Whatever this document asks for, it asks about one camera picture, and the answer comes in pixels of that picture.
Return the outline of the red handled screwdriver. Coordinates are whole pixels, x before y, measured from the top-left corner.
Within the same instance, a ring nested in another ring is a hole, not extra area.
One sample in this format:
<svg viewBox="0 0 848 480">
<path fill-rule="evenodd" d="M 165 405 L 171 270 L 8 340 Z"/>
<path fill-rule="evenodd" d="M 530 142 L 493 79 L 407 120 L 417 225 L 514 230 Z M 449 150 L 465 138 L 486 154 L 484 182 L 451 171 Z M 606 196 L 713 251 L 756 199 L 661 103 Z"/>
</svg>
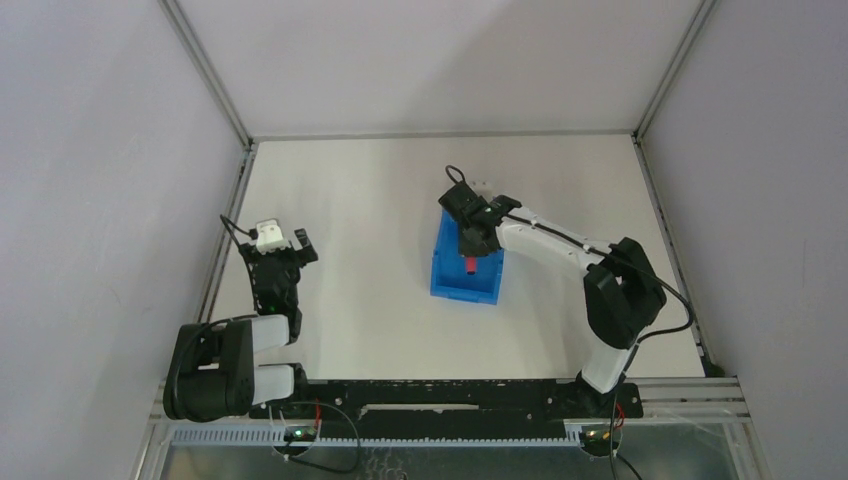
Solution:
<svg viewBox="0 0 848 480">
<path fill-rule="evenodd" d="M 465 257 L 464 258 L 464 267 L 467 275 L 475 275 L 477 273 L 477 258 L 476 257 Z"/>
</svg>

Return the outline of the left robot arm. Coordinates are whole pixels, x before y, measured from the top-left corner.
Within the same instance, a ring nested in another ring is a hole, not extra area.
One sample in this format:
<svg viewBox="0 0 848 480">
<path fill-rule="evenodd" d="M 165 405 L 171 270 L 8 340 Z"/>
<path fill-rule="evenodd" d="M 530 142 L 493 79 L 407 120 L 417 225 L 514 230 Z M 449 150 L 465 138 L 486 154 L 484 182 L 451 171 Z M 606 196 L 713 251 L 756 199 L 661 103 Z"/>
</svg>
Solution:
<svg viewBox="0 0 848 480">
<path fill-rule="evenodd" d="M 206 324 L 181 326 L 163 391 L 172 420 L 207 423 L 241 416 L 270 400 L 290 417 L 311 407 L 311 388 L 295 379 L 292 364 L 260 367 L 257 353 L 299 339 L 302 269 L 318 254 L 303 229 L 290 242 L 274 225 L 259 228 L 254 243 L 238 245 L 251 288 L 253 311 Z"/>
</svg>

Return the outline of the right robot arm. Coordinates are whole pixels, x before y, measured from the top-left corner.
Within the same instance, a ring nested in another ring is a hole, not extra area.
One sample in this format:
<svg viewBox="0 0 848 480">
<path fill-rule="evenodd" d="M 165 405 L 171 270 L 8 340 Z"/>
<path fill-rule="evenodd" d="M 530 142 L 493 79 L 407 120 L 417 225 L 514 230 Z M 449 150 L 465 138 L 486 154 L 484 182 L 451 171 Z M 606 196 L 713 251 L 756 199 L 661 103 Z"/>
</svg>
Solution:
<svg viewBox="0 0 848 480">
<path fill-rule="evenodd" d="M 512 252 L 561 267 L 581 286 L 592 337 L 577 393 L 589 415 L 605 415 L 616 405 L 616 388 L 646 340 L 694 323 L 690 301 L 655 273 L 643 246 L 630 237 L 603 242 L 569 232 L 514 198 L 487 199 L 464 180 L 438 203 L 457 224 L 460 256 Z"/>
</svg>

